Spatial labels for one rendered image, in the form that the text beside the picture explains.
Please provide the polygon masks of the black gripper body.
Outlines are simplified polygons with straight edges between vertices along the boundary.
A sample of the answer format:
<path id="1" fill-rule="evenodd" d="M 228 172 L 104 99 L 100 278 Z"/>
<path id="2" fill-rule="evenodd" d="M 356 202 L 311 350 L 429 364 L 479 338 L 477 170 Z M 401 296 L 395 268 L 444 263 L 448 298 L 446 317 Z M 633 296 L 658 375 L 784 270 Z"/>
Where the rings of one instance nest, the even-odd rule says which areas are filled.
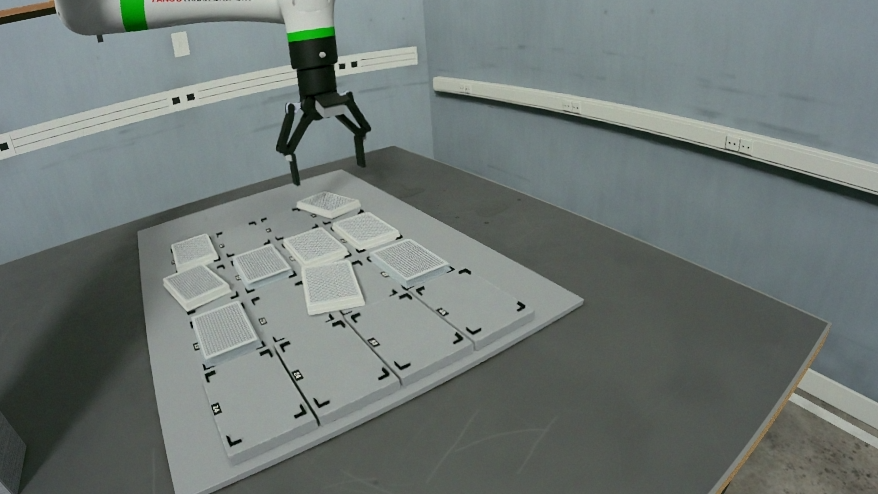
<path id="1" fill-rule="evenodd" d="M 316 100 L 314 96 L 328 92 L 336 92 L 335 66 L 296 70 L 300 95 L 300 109 L 308 116 Z"/>

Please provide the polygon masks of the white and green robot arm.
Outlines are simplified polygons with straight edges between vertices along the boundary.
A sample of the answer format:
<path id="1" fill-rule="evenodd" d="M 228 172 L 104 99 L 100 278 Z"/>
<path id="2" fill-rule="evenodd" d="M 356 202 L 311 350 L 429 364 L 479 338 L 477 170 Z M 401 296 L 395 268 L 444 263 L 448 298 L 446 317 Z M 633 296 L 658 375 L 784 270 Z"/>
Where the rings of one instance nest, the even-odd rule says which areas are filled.
<path id="1" fill-rule="evenodd" d="M 54 1 L 61 22 L 80 35 L 125 33 L 207 22 L 277 23 L 286 26 L 292 69 L 316 69 L 338 62 L 335 0 Z M 323 118 L 345 114 L 345 105 L 351 104 L 346 94 L 338 92 L 317 94 L 314 98 L 316 110 Z"/>

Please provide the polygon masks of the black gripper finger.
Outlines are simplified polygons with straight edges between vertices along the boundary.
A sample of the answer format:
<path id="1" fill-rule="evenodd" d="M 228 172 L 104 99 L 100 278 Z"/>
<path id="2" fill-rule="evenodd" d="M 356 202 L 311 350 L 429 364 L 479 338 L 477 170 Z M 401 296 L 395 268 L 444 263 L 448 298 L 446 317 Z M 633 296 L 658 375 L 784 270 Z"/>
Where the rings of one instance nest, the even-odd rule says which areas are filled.
<path id="1" fill-rule="evenodd" d="M 356 103 L 354 101 L 353 93 L 350 91 L 344 91 L 340 95 L 343 95 L 343 94 L 346 94 L 351 99 L 351 104 L 346 105 L 346 106 L 348 107 L 349 111 L 351 112 L 351 114 L 353 115 L 353 117 L 355 118 L 357 123 L 359 124 L 360 128 L 358 126 L 356 126 L 344 114 L 337 115 L 334 117 L 336 117 L 342 124 L 344 124 L 351 132 L 353 132 L 355 134 L 354 143 L 355 143 L 357 165 L 364 168 L 364 167 L 366 167 L 366 163 L 365 163 L 363 142 L 366 140 L 366 133 L 371 131 L 371 127 L 370 127 L 369 123 L 367 122 L 367 120 L 365 119 L 365 117 L 363 116 L 360 109 L 358 108 L 358 106 L 356 105 Z"/>
<path id="2" fill-rule="evenodd" d="M 299 124 L 297 125 L 293 135 L 291 136 L 291 138 L 288 142 L 288 138 L 289 138 L 290 131 L 292 128 L 292 124 L 294 121 L 294 117 L 295 117 L 295 114 L 297 113 L 299 108 L 300 108 L 300 103 L 286 103 L 285 104 L 285 117 L 284 117 L 284 121 L 283 121 L 282 128 L 280 131 L 280 135 L 278 138 L 278 142 L 276 145 L 276 151 L 283 154 L 284 159 L 289 161 L 293 184 L 295 184 L 296 186 L 300 186 L 301 184 L 300 184 L 299 172 L 298 172 L 298 167 L 297 167 L 296 155 L 294 154 L 294 151 L 297 148 L 306 129 L 311 124 L 315 115 L 318 112 L 316 110 L 316 107 L 314 104 L 314 106 L 312 107 L 308 116 L 305 113 L 303 113 L 302 117 L 300 118 Z M 288 142 L 288 144 L 287 144 L 287 142 Z M 286 147 L 286 145 L 287 145 L 287 147 Z"/>

